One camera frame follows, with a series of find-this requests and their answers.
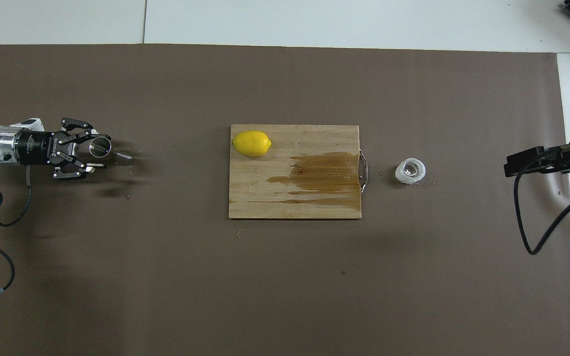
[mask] cutting board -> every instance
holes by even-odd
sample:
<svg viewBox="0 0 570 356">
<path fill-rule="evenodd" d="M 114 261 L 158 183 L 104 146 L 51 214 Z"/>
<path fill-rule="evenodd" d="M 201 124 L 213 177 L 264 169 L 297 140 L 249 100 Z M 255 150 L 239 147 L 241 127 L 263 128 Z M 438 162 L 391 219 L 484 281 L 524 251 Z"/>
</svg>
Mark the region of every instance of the cutting board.
<svg viewBox="0 0 570 356">
<path fill-rule="evenodd" d="M 230 146 L 231 219 L 359 219 L 362 217 L 355 125 L 232 125 L 267 134 L 272 146 L 247 157 Z"/>
</svg>

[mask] cable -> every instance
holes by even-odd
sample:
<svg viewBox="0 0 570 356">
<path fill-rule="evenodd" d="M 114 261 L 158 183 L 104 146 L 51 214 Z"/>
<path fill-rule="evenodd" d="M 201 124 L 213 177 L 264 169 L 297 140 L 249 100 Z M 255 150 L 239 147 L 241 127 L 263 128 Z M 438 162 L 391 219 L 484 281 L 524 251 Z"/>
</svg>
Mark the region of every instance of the cable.
<svg viewBox="0 0 570 356">
<path fill-rule="evenodd" d="M 25 202 L 25 208 L 23 208 L 23 211 L 21 212 L 21 214 L 19 214 L 19 217 L 14 219 L 11 223 L 10 222 L 2 223 L 0 221 L 0 226 L 7 227 L 15 225 L 16 223 L 19 222 L 19 220 L 21 220 L 21 218 L 25 215 L 25 213 L 28 212 L 28 209 L 30 208 L 30 201 L 32 201 L 32 188 L 30 187 L 30 167 L 31 167 L 30 165 L 27 165 L 25 171 L 25 181 L 28 185 L 28 200 Z"/>
<path fill-rule="evenodd" d="M 14 263 L 12 262 L 12 259 L 10 259 L 10 256 L 8 256 L 7 253 L 1 248 L 0 254 L 6 258 L 6 261 L 8 261 L 8 264 L 10 265 L 10 280 L 8 280 L 8 283 L 3 288 L 3 290 L 6 290 L 12 284 L 12 281 L 14 281 Z"/>
<path fill-rule="evenodd" d="M 514 206 L 516 207 L 516 219 L 518 219 L 518 229 L 521 232 L 522 242 L 524 243 L 524 247 L 527 249 L 527 252 L 529 252 L 530 255 L 536 255 L 536 253 L 540 252 L 540 249 L 542 248 L 542 246 L 545 245 L 549 236 L 552 234 L 552 232 L 554 232 L 554 230 L 556 229 L 558 224 L 564 219 L 564 217 L 567 216 L 567 214 L 570 212 L 570 204 L 568 204 L 567 207 L 564 208 L 564 210 L 561 211 L 560 214 L 558 214 L 556 219 L 551 223 L 551 225 L 549 225 L 549 227 L 545 231 L 545 234 L 540 239 L 540 242 L 538 242 L 538 245 L 536 245 L 536 247 L 532 250 L 531 247 L 529 246 L 529 242 L 527 241 L 527 235 L 525 235 L 524 227 L 522 226 L 523 219 L 521 217 L 520 203 L 518 202 L 518 184 L 523 174 L 525 174 L 525 171 L 527 171 L 527 169 L 529 169 L 529 167 L 531 167 L 531 165 L 534 164 L 534 162 L 552 153 L 556 153 L 557 151 L 560 151 L 560 148 L 558 147 L 549 148 L 547 149 L 547 151 L 544 151 L 543 153 L 540 153 L 540 155 L 537 155 L 531 160 L 529 160 L 529 162 L 527 162 L 527 164 L 525 164 L 525 166 L 522 169 L 520 169 L 520 171 L 518 171 L 518 174 L 516 175 L 516 180 L 514 181 Z"/>
</svg>

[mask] metal handle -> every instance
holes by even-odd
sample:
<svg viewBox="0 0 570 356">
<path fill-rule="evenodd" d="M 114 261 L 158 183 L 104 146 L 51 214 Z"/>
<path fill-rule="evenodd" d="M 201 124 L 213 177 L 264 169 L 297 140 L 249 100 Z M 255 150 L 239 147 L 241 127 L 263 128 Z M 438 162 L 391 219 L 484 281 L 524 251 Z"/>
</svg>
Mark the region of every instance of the metal handle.
<svg viewBox="0 0 570 356">
<path fill-rule="evenodd" d="M 364 162 L 364 176 L 359 176 L 360 178 L 360 193 L 364 192 L 364 188 L 366 187 L 366 184 L 369 182 L 369 164 L 366 162 L 366 157 L 364 156 L 364 153 L 362 153 L 362 149 L 360 149 L 360 158 L 358 158 L 358 162 L 362 161 Z"/>
</svg>

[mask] lemon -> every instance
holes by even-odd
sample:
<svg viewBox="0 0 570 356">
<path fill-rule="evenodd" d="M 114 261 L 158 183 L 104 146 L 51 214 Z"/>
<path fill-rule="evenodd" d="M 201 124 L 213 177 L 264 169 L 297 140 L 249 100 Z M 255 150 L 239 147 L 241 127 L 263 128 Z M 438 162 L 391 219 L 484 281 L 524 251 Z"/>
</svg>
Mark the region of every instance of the lemon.
<svg viewBox="0 0 570 356">
<path fill-rule="evenodd" d="M 240 154 L 258 157 L 265 155 L 272 142 L 263 131 L 243 131 L 233 139 L 233 146 Z"/>
</svg>

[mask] brown paper sheet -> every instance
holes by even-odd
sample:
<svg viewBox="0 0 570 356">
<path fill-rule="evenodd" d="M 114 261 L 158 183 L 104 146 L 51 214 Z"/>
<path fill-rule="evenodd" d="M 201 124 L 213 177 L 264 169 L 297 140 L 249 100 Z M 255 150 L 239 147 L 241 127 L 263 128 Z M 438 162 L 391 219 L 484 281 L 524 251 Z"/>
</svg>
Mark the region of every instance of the brown paper sheet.
<svg viewBox="0 0 570 356">
<path fill-rule="evenodd" d="M 0 125 L 30 117 L 87 120 L 137 164 L 33 168 L 0 227 L 0 355 L 570 355 L 570 217 L 527 255 L 502 172 L 564 142 L 555 54 L 0 45 Z M 362 219 L 228 219 L 245 122 L 359 125 Z M 0 166 L 2 220 L 24 172 Z M 521 201 L 537 238 L 567 177 Z"/>
</svg>

